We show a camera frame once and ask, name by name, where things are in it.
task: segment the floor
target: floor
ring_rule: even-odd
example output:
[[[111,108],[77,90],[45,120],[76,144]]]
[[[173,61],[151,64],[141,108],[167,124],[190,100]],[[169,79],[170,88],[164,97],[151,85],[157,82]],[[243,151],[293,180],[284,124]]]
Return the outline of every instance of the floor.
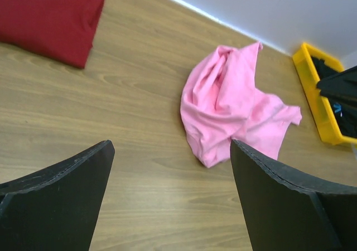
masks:
[[[91,250],[252,250],[230,163],[204,168],[179,115],[190,70],[252,42],[168,0],[106,0],[85,70],[0,44],[0,182],[111,139]],[[265,47],[256,82],[302,109],[279,160],[357,185],[350,148],[320,141],[291,58]]]

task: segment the pink shirt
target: pink shirt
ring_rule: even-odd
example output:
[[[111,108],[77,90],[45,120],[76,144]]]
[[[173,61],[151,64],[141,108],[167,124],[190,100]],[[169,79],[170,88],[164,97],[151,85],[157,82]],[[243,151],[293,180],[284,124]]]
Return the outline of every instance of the pink shirt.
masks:
[[[191,72],[182,92],[181,118],[194,155],[211,167],[229,158],[238,139],[277,159],[290,123],[300,108],[255,88],[257,42],[242,49],[218,46]]]

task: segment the yellow plastic tray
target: yellow plastic tray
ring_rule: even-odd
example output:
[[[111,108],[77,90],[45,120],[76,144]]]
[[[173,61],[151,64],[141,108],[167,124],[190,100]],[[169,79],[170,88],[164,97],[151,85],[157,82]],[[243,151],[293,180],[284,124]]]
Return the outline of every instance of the yellow plastic tray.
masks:
[[[301,48],[292,57],[321,140],[334,145],[340,143],[357,144],[357,138],[341,134],[328,99],[320,96],[320,90],[316,88],[316,84],[320,81],[320,78],[313,65],[311,56],[324,59],[327,66],[338,72],[344,71],[344,68],[336,58],[307,43],[303,43]]]

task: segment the black plastic piece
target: black plastic piece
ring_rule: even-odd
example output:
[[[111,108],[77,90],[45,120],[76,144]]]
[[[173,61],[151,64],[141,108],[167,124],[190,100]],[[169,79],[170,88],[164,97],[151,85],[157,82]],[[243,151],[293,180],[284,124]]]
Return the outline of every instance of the black plastic piece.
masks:
[[[254,251],[357,250],[357,188],[232,141],[231,163]]]
[[[0,184],[0,250],[88,250],[113,158],[103,141]]]
[[[357,66],[321,79],[317,83],[320,95],[338,103],[357,108]]]

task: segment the red folded towel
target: red folded towel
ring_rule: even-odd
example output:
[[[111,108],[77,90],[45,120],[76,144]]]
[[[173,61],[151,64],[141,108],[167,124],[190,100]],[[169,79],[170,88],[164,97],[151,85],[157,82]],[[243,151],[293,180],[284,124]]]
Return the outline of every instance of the red folded towel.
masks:
[[[84,68],[104,0],[0,0],[0,42]]]

